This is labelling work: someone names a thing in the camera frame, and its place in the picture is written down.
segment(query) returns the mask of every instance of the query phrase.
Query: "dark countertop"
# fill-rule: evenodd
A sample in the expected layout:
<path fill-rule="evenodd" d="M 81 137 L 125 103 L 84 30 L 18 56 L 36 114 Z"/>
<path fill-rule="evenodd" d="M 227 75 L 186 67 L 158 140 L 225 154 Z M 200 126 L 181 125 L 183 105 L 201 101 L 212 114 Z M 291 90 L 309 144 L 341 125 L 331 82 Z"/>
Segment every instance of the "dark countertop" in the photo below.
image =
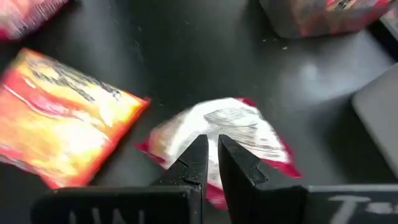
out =
<path fill-rule="evenodd" d="M 257 103 L 294 150 L 301 183 L 396 182 L 350 105 L 394 63 L 368 30 L 282 40 L 256 0 L 84 0 L 22 43 L 0 45 L 2 69 L 22 46 L 153 99 L 95 185 L 151 183 L 161 169 L 133 144 L 184 108 L 226 96 Z M 45 189 L 1 164 L 1 223 L 28 223 Z M 206 211 L 208 223 L 228 222 L 225 211 Z"/>

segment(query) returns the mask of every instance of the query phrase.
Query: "gray object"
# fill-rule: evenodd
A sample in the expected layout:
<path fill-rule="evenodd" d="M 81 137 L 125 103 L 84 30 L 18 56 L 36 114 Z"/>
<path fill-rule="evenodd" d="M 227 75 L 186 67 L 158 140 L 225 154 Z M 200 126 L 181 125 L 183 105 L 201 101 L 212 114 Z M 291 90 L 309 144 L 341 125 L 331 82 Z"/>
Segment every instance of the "gray object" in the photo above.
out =
<path fill-rule="evenodd" d="M 398 63 L 359 90 L 353 106 L 398 177 Z"/>

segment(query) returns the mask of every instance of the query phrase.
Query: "snack bag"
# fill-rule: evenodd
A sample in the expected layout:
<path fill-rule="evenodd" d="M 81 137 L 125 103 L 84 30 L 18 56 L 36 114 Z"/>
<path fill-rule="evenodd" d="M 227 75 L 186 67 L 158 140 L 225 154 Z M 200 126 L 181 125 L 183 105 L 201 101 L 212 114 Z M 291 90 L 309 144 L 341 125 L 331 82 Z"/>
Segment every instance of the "snack bag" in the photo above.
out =
<path fill-rule="evenodd" d="M 147 105 L 24 49 L 0 87 L 0 159 L 51 188 L 85 185 Z"/>
<path fill-rule="evenodd" d="M 292 178 L 301 175 L 289 151 L 272 126 L 247 98 L 225 98 L 199 103 L 152 130 L 140 150 L 168 169 L 199 134 L 209 145 L 207 199 L 217 208 L 226 208 L 218 167 L 218 135 L 226 134 L 254 155 Z"/>
<path fill-rule="evenodd" d="M 51 18 L 69 0 L 1 0 L 0 40 L 20 39 Z"/>

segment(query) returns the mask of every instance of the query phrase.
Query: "red packaging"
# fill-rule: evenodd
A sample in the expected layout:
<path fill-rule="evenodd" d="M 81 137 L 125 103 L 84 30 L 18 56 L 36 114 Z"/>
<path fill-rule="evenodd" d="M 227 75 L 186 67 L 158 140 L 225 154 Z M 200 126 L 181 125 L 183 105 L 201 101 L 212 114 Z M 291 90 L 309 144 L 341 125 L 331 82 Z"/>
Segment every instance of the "red packaging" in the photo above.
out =
<path fill-rule="evenodd" d="M 1 0 L 0 40 L 17 40 L 36 30 L 69 0 Z"/>
<path fill-rule="evenodd" d="M 199 134 L 207 135 L 209 145 L 206 198 L 217 208 L 226 209 L 218 166 L 219 134 L 227 134 L 281 173 L 301 177 L 294 166 L 292 151 L 247 98 L 199 103 L 154 128 L 149 138 L 136 147 L 168 169 Z"/>
<path fill-rule="evenodd" d="M 148 103 L 24 49 L 0 86 L 0 161 L 86 185 Z"/>

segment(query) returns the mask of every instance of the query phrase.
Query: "foil packet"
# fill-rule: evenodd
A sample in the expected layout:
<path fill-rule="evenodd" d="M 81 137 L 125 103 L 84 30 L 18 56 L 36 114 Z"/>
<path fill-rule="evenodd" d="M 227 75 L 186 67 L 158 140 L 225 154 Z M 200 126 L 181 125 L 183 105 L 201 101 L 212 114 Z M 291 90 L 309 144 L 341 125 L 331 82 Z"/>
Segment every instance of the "foil packet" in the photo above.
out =
<path fill-rule="evenodd" d="M 292 178 L 301 177 L 292 152 L 247 98 L 224 98 L 199 103 L 154 128 L 146 142 L 137 144 L 168 169 L 199 134 L 209 145 L 207 199 L 226 208 L 218 166 L 218 136 L 226 134 L 254 155 Z"/>
<path fill-rule="evenodd" d="M 0 40 L 17 40 L 49 20 L 69 0 L 1 0 Z"/>
<path fill-rule="evenodd" d="M 0 86 L 0 161 L 86 185 L 148 103 L 24 49 Z"/>

